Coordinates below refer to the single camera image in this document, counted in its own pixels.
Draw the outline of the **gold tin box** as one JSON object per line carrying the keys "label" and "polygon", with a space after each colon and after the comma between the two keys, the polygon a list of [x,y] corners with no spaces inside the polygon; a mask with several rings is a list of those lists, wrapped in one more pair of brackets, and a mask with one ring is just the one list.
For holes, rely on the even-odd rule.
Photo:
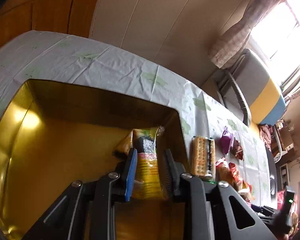
{"label": "gold tin box", "polygon": [[114,170],[115,146],[133,129],[162,126],[157,154],[189,166],[177,110],[108,90],[25,81],[0,119],[0,233],[21,239],[73,182]]}

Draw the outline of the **red snack bag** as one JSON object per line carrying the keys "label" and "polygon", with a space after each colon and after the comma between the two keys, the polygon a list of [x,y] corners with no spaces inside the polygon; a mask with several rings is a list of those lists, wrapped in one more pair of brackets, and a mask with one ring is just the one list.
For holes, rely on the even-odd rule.
{"label": "red snack bag", "polygon": [[239,174],[239,170],[234,163],[229,163],[231,176],[234,180],[234,188],[240,194],[248,194],[252,191],[252,186],[248,184]]}

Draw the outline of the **pink clothes on chair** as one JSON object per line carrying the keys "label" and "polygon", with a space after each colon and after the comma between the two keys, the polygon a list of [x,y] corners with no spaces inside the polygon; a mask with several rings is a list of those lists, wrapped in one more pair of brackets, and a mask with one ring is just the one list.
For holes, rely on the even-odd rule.
{"label": "pink clothes on chair", "polygon": [[267,124],[258,125],[258,129],[260,132],[260,139],[264,142],[265,146],[271,150],[271,140],[273,134],[273,128]]}

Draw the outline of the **yellow snack bag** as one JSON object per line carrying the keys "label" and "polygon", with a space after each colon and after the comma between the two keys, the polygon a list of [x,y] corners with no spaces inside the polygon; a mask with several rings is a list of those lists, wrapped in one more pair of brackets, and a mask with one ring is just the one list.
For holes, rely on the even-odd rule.
{"label": "yellow snack bag", "polygon": [[162,126],[131,130],[113,148],[113,155],[123,159],[134,148],[138,152],[134,189],[135,199],[168,200],[165,187],[160,181],[157,140],[165,129]]}

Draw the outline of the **orange clear snack bag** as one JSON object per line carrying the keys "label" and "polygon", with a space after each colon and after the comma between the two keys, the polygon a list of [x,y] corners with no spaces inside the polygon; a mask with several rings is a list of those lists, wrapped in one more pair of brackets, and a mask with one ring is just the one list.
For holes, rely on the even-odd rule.
{"label": "orange clear snack bag", "polygon": [[216,171],[219,180],[226,181],[232,187],[237,183],[237,166],[234,163],[228,163],[224,157],[216,161]]}

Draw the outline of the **dark red small snack packet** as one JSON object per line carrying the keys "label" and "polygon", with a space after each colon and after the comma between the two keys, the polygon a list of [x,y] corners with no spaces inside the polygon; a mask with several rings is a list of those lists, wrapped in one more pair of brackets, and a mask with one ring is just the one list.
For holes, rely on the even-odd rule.
{"label": "dark red small snack packet", "polygon": [[243,147],[236,138],[234,138],[234,142],[232,145],[232,154],[235,156],[236,159],[244,160]]}

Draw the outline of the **cracker pack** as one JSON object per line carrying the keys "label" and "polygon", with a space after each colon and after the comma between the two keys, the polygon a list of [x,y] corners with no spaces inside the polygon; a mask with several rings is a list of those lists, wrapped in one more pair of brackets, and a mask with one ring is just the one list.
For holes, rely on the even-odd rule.
{"label": "cracker pack", "polygon": [[192,174],[204,181],[216,179],[215,141],[212,138],[196,136],[192,139]]}

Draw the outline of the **white cloud-print tablecloth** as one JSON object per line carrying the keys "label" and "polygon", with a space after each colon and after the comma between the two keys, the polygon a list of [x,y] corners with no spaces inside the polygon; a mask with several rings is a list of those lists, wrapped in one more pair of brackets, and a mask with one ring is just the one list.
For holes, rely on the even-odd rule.
{"label": "white cloud-print tablecloth", "polygon": [[270,205],[266,149],[256,133],[184,77],[138,55],[99,41],[49,31],[28,31],[0,48],[0,118],[28,79],[102,88],[159,103],[179,112],[186,143],[195,135],[218,139],[225,128],[239,140],[240,174],[255,205]]}

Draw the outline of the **pink patterned curtain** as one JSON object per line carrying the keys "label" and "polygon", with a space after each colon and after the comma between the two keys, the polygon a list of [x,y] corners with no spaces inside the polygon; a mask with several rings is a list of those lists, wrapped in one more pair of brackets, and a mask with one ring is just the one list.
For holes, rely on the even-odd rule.
{"label": "pink patterned curtain", "polygon": [[208,56],[220,69],[231,67],[239,58],[250,34],[277,5],[286,0],[250,0],[242,18],[212,45]]}

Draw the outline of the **purple snack packet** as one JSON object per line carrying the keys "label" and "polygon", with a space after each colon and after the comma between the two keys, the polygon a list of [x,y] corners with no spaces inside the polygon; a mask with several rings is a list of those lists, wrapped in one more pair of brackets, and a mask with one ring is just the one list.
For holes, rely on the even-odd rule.
{"label": "purple snack packet", "polygon": [[230,148],[233,145],[234,142],[234,135],[228,130],[228,128],[225,126],[222,136],[220,138],[220,146],[221,151],[224,155],[227,155],[230,151]]}

